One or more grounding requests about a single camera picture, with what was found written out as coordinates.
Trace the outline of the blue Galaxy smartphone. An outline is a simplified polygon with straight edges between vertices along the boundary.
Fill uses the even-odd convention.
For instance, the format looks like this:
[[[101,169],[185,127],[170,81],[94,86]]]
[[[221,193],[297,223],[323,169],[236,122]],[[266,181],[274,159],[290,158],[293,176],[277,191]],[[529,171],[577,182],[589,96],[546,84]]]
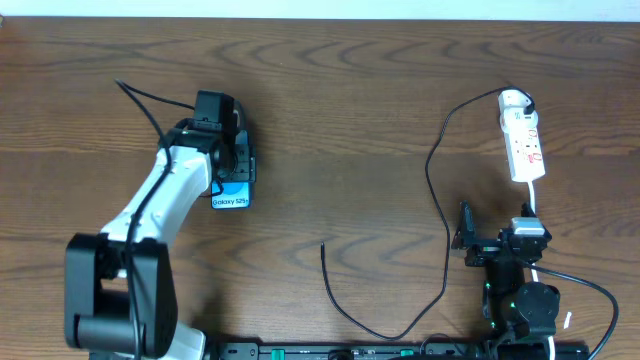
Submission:
[[[216,177],[211,184],[211,206],[216,210],[248,208],[256,180],[255,147],[246,130],[236,136],[235,169],[226,177]]]

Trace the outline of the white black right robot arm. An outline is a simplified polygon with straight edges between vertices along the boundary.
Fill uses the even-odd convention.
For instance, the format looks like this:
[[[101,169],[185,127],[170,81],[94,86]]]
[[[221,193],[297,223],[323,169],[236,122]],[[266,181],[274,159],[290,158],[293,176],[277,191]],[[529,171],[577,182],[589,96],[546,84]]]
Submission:
[[[469,203],[460,203],[452,247],[466,252],[466,266],[480,267],[486,274],[482,311],[492,333],[481,346],[488,358],[557,357],[554,336],[559,290],[537,278],[525,278],[525,270],[542,258],[551,239],[527,203],[494,238],[477,234]]]

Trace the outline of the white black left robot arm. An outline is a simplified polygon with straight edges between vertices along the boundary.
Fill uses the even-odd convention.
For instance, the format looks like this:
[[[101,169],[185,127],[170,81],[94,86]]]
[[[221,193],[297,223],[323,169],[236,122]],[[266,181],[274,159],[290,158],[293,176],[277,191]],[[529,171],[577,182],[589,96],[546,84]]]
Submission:
[[[65,252],[64,337],[101,359],[205,359],[207,337],[178,319],[169,250],[198,199],[247,208],[255,148],[241,103],[201,90],[192,116],[160,132],[151,172],[96,234]]]

